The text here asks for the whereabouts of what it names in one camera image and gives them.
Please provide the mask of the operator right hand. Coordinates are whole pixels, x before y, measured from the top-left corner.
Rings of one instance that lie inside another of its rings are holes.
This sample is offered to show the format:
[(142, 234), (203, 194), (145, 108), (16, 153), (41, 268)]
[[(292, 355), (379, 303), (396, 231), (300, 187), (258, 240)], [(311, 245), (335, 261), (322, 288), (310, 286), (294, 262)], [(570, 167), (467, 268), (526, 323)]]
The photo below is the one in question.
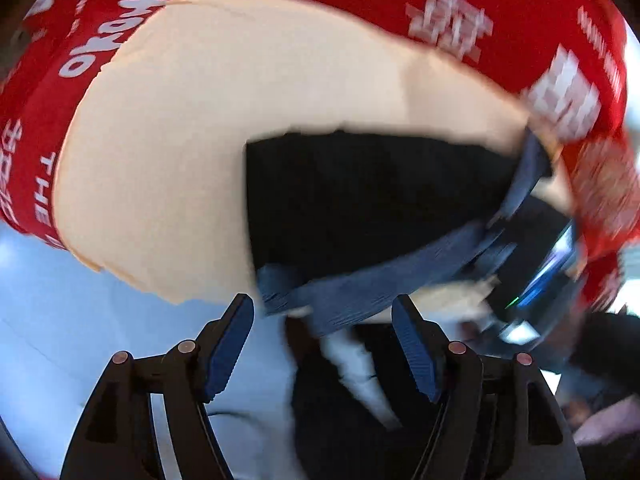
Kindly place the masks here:
[(639, 397), (635, 394), (591, 415), (574, 433), (578, 446), (607, 444), (640, 428)]

